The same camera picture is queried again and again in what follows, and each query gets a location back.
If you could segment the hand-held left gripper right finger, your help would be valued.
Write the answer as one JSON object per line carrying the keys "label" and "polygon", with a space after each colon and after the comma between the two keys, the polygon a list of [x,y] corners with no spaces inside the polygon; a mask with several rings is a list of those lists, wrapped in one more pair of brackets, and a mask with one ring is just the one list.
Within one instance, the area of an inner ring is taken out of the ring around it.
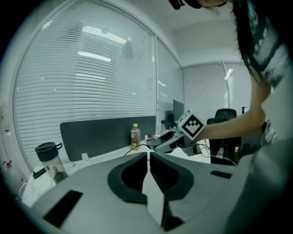
{"label": "hand-held left gripper right finger", "polygon": [[154,152],[150,153],[150,172],[167,202],[183,199],[194,184],[188,169]]}

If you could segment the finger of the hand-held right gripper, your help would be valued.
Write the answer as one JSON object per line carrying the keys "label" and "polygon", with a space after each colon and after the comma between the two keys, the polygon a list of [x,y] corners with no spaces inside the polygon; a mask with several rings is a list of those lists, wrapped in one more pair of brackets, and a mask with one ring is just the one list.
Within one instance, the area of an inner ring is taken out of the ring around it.
{"label": "finger of the hand-held right gripper", "polygon": [[160,139],[160,141],[162,143],[169,141],[170,139],[172,139],[172,137],[174,136],[174,131],[167,131],[164,134],[160,135],[158,137],[158,139]]}

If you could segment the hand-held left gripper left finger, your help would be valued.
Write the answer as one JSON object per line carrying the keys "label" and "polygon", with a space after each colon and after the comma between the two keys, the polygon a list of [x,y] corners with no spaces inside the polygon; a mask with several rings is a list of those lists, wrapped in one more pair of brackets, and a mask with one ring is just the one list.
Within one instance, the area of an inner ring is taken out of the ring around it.
{"label": "hand-held left gripper left finger", "polygon": [[110,171],[107,178],[108,186],[124,202],[147,204],[147,196],[142,193],[147,172],[147,153],[138,153],[133,159]]}

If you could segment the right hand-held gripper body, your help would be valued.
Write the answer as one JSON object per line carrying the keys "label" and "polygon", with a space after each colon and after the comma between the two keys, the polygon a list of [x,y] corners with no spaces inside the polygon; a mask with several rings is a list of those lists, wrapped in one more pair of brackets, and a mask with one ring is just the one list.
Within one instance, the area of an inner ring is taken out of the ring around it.
{"label": "right hand-held gripper body", "polygon": [[176,148],[181,148],[187,156],[200,154],[201,149],[196,145],[195,138],[203,128],[204,123],[189,109],[179,118],[178,125],[168,130],[174,131],[172,139],[162,143],[156,138],[153,150],[157,153],[171,153]]}

